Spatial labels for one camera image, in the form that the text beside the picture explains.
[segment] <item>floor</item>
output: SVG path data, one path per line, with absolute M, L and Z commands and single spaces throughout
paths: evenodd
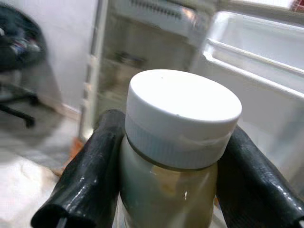
M 11 152 L 42 166 L 58 170 L 69 158 L 78 123 L 52 109 L 26 102 L 11 105 L 36 118 L 36 126 L 25 127 L 22 119 L 0 112 L 0 151 Z

